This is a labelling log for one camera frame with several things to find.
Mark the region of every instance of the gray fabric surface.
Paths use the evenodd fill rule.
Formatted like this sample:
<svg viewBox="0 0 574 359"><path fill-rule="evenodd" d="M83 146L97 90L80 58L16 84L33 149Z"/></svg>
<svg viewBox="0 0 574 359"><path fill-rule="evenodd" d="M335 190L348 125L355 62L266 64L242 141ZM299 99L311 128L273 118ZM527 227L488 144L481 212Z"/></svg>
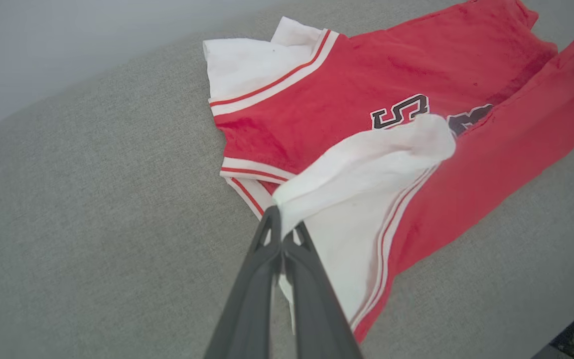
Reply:
<svg viewBox="0 0 574 359"><path fill-rule="evenodd" d="M358 34L456 3L277 6L182 39L0 123L0 358L198 358L257 225L218 177L200 41L281 15ZM574 1L527 0L574 39ZM276 296L276 358L295 358ZM530 358L574 318L574 152L396 278L367 358Z"/></svg>

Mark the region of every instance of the white wall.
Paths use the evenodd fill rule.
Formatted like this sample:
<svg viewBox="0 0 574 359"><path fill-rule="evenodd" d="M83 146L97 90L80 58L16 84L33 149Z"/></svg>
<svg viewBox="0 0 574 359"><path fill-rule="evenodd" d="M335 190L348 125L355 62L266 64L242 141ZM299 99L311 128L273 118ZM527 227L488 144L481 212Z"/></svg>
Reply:
<svg viewBox="0 0 574 359"><path fill-rule="evenodd" d="M66 86L282 0L0 0L0 120Z"/></svg>

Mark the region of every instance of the white stripe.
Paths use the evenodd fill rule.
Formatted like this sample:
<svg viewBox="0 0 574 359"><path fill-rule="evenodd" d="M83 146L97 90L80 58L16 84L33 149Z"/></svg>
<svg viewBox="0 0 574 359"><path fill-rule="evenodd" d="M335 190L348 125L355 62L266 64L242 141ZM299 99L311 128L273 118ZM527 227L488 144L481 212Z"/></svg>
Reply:
<svg viewBox="0 0 574 359"><path fill-rule="evenodd" d="M242 159L233 159L231 157L225 157L223 159L224 168L236 168L240 170L253 170L253 171L260 171L269 173L270 175L275 175L278 177L286 178L287 180L296 177L294 173L283 171L280 168L275 168L274 166L262 164L260 162L249 161L249 160L242 160ZM227 172L221 171L222 177L235 177L235 178L250 178L254 180L262 180L274 183L283 183L285 181L281 181L276 178L272 177L265 177L262 175L254 175L250 173L238 173L238 172Z"/></svg>
<svg viewBox="0 0 574 359"><path fill-rule="evenodd" d="M326 34L326 30L323 30L323 35L321 35L320 37L321 42L322 39L324 39L324 34ZM325 62L325 59L329 55L329 52L333 47L333 43L335 43L335 40L338 38L338 36L339 34L337 32L329 30L329 36L327 37L325 45L323 46L320 55L318 55L314 63L310 64L309 66L305 66L304 68L301 68L300 70L296 71L296 73L292 74L291 76L279 82L278 84L272 86L271 88L266 89L265 91L257 93L253 96L249 96L248 98L244 98L237 102L213 106L212 114L214 114L214 116L218 116L246 109L251 105L255 105L258 102L261 102L262 100L266 100L267 98L274 96L278 92L283 91L284 89L287 89L296 82L299 82L300 80L304 79L305 77L310 75L313 71L316 71L323 64L323 62ZM316 55L318 47L319 45L316 46L316 50L312 53L312 56ZM223 101L223 100L216 98L210 98L209 100L210 103L217 101Z"/></svg>
<svg viewBox="0 0 574 359"><path fill-rule="evenodd" d="M254 200L258 203L258 206L260 206L263 209L263 211L267 210L268 207L273 206L274 203L272 202L272 196L265 189L265 187L263 187L262 184L260 184L258 181L254 179L244 179L244 178L236 178L236 179L249 192L249 194L254 198ZM227 184L229 184L230 186L232 186L232 188L234 188L236 193L238 193L239 196L243 198L243 200L245 201L245 203L247 203L248 207L251 209L254 215L258 218L258 220L260 220L260 218L262 218L263 216L262 213L258 211L254 203L249 199L249 197L245 194L245 192L242 191L241 187L239 187L236 183L234 183L234 181L232 181L232 178L230 177L225 177L225 182L227 182Z"/></svg>
<svg viewBox="0 0 574 359"><path fill-rule="evenodd" d="M418 191L422 188L422 186L424 186L424 184L428 181L429 177L433 175L435 170L437 170L437 166L434 166L428 173L423 173L423 175L419 177L420 184L418 184L417 181L414 181L413 184L409 186L409 188L406 191L403 191L403 193L401 193L401 195L396 199L396 204L394 204L394 206L392 207L392 211L390 211L389 215L387 216L384 225L387 225L387 223L389 223L391 216L396 214L389 229L387 229L387 232L385 232L384 234L385 239L385 241L383 241L384 243L382 243L381 245L380 240L378 240L379 273L378 276L376 277L375 282L378 283L380 281L380 278L382 277L381 286L378 288L374 288L369 300L366 302L368 305L366 305L358 313L358 315L354 317L354 320L351 321L352 322L351 328L353 330L355 330L356 327L358 327L358 325L360 324L360 322L365 318L365 316L367 316L367 314L374 309L378 300L384 293L385 288L387 286L387 277L389 275L389 254L391 251L391 244L394 239L394 235L396 234L397 227L400 224L403 214L405 213L406 207L411 202L413 196L415 196L415 194L418 193Z"/></svg>

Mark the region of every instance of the clothing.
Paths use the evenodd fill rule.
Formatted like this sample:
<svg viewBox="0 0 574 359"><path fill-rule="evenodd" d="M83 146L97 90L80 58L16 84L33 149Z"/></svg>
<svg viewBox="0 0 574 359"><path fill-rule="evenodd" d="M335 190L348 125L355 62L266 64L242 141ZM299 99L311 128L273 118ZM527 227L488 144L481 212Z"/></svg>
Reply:
<svg viewBox="0 0 574 359"><path fill-rule="evenodd" d="M530 32L536 19L519 0L476 0L352 38L283 18L269 43L204 43L210 107L227 140L221 176L257 216L279 184L351 136L385 130L394 137L428 112L446 118L457 136L453 157L439 164L448 157L443 148L416 180L349 196L381 209L378 227L369 223L376 235L358 236L371 244L363 253L371 261L359 270L336 251L357 238L342 230L352 218L338 218L335 203L303 217L337 295L347 293L339 301L358 340L394 275L456 239L574 147L574 121L560 115L574 113L574 43L556 56L554 45ZM315 232L333 223L338 241L317 241ZM353 297L343 279L352 271L364 278Z"/></svg>

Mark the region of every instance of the red stripe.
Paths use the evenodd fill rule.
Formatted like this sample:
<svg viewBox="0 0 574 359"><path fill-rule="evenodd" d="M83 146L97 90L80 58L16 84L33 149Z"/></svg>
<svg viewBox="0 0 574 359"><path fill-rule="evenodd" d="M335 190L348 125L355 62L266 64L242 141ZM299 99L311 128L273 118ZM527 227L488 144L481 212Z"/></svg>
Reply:
<svg viewBox="0 0 574 359"><path fill-rule="evenodd" d="M258 212L260 213L260 215L264 215L265 211L260 207L260 205L258 204L258 202L256 202L256 200L251 196L251 194L249 193L249 191L247 191L247 189L245 187L243 187L242 183L239 182L239 180L232 178L232 182L236 183L236 186L238 186L243 193L245 193L246 196L248 196L249 200L251 201L251 203L254 205L254 207L256 207L256 209L258 210Z"/></svg>
<svg viewBox="0 0 574 359"><path fill-rule="evenodd" d="M217 106L217 105L230 104L230 103L232 103L232 102L237 102L237 101L240 101L240 100L244 100L245 98L254 96L254 95L257 94L257 93L261 93L261 92L265 91L266 89L269 89L269 88L275 86L276 84L279 84L280 82L283 82L283 80L285 80L286 78L288 78L288 77L291 76L291 75L294 75L294 73L296 73L296 71L300 70L301 68L304 68L304 67L306 67L306 66L310 66L310 64L313 64L314 61L316 61L316 59L318 59L318 56L320 55L321 51L323 50L323 46L324 46L325 43L326 43L326 39L329 37L329 32L330 32L330 31L327 30L327 32L326 32L326 34L325 34L325 37L323 38L323 41L322 41L322 43L320 44L320 47L318 48L318 51L316 52L316 55L314 56L314 58L313 58L310 62L305 63L305 64L301 64L301 65L298 66L297 68L294 68L292 71L289 71L289 72L287 73L287 75L281 77L280 79L278 79L278 80L272 82L271 84L269 84L269 85L267 85L267 86L265 86L265 87L262 87L262 88L260 88L260 89L257 89L256 91L250 92L250 93L248 93L248 94L246 94L246 95L242 95L242 96L239 96L239 97L237 97L237 98L232 98L231 100L214 101L214 102L212 102L211 104L209 104L210 107Z"/></svg>
<svg viewBox="0 0 574 359"><path fill-rule="evenodd" d="M422 183L422 180L424 179L424 175L426 175L427 172L428 172L428 170L424 170L424 172L422 173L422 175L420 175L420 177L418 177L418 179L417 179L418 181L416 182L416 184L413 184L413 185L410 187L410 190L407 191L407 193L405 193L405 195L403 196L402 200L400 200L400 202L398 203L398 205L397 205L396 208L394 209L394 215L393 215L393 216L391 217L391 219L389 220L389 223L387 224L387 228L385 228L385 230L382 232L382 237L380 238L380 247L382 247L382 251L381 251L381 254L380 254L380 260L381 260L382 263L383 263L383 271L384 271L384 266L385 266L385 263L386 263L386 262L385 262L385 249L384 249L384 246L385 246L385 234L387 234L387 230L389 230L389 227L391 227L391 224L394 222L394 218L396 218L396 214L398 213L398 209L400 209L400 207L402 206L403 202L405 202L406 197L409 195L409 193L412 193L413 190L414 190L417 186L419 186L419 184ZM381 276L380 276L380 280L379 280L378 286L377 286L378 292L380 292L380 290L382 289L381 286L382 286L382 281L384 280L384 278L385 278L384 275L381 275ZM373 298L373 300L378 300L377 298L378 298L378 295L376 294L376 296ZM369 307L369 306L373 303L373 300L367 304L367 307Z"/></svg>
<svg viewBox="0 0 574 359"><path fill-rule="evenodd" d="M283 177L280 177L277 175L272 175L271 173L267 173L267 172L263 172L263 171L246 170L246 169L242 169L242 168L230 168L230 167L223 167L223 168L221 168L221 171L236 172L236 173L250 173L251 175L260 175L260 176L274 178L274 179L279 180L279 181L287 182L286 178L283 178Z"/></svg>

